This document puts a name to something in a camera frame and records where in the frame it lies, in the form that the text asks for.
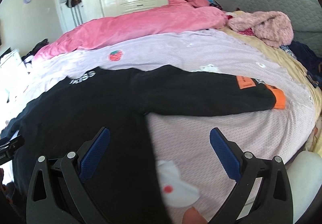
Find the bed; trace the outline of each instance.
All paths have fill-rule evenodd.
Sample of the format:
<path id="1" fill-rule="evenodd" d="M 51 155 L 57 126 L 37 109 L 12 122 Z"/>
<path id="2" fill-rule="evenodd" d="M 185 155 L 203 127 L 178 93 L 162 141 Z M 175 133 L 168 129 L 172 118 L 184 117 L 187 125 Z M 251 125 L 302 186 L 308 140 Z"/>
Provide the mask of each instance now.
<path id="1" fill-rule="evenodd" d="M 271 159 L 278 155 L 287 162 L 301 150 L 321 112 L 321 90 L 307 82 L 306 70 L 299 62 L 255 37 L 224 27 L 148 35 L 96 50 L 76 50 L 40 62 L 30 73 L 30 83 L 23 95 L 8 103 L 3 121 L 16 117 L 29 101 L 66 76 L 77 79 L 97 66 L 146 71 L 167 64 L 190 72 L 257 78 L 282 89 L 287 98 L 284 110 L 212 118 L 148 115 L 157 160 L 172 161 L 181 178 L 199 189 L 200 198 L 193 206 L 208 220 L 234 186 L 209 145 L 212 128 L 218 127 L 226 138 L 258 158 Z M 6 165 L 9 173 L 10 167 L 10 163 Z M 7 174 L 6 181 L 10 180 L 12 175 Z M 257 182 L 248 202 L 254 200 L 258 186 Z M 174 223 L 181 223 L 187 208 L 168 207 Z"/>

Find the beige wall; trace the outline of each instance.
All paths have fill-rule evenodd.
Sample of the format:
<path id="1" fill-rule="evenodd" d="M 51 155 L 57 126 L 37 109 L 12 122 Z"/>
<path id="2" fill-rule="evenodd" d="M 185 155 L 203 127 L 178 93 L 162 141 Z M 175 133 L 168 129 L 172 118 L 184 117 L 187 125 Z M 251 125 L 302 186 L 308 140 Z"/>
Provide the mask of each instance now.
<path id="1" fill-rule="evenodd" d="M 3 0 L 0 4 L 0 54 L 9 47 L 25 55 L 45 38 L 50 42 L 62 35 L 54 0 Z"/>

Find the pink blanket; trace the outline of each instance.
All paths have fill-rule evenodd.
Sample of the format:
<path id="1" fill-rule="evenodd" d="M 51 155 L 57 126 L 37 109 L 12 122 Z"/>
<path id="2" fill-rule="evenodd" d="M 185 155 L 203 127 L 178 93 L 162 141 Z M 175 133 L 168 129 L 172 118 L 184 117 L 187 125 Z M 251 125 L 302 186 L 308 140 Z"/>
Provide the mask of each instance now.
<path id="1" fill-rule="evenodd" d="M 222 28 L 227 23 L 227 16 L 215 7 L 208 7 L 207 0 L 168 1 L 168 5 L 147 11 L 84 23 L 40 49 L 33 62 L 78 49 L 99 49 L 147 35 Z"/>
<path id="2" fill-rule="evenodd" d="M 294 37 L 289 17 L 280 11 L 244 13 L 230 19 L 228 26 L 236 32 L 252 28 L 256 37 L 276 48 L 291 44 Z"/>

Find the quilted headboard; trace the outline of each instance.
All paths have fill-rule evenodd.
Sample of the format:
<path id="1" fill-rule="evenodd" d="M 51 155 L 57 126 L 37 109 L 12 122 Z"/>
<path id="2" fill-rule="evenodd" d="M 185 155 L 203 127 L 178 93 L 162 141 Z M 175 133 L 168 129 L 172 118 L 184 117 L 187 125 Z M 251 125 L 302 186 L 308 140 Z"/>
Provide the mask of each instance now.
<path id="1" fill-rule="evenodd" d="M 317 0 L 216 0 L 225 11 L 281 11 L 292 22 L 294 40 L 322 56 L 322 8 Z"/>

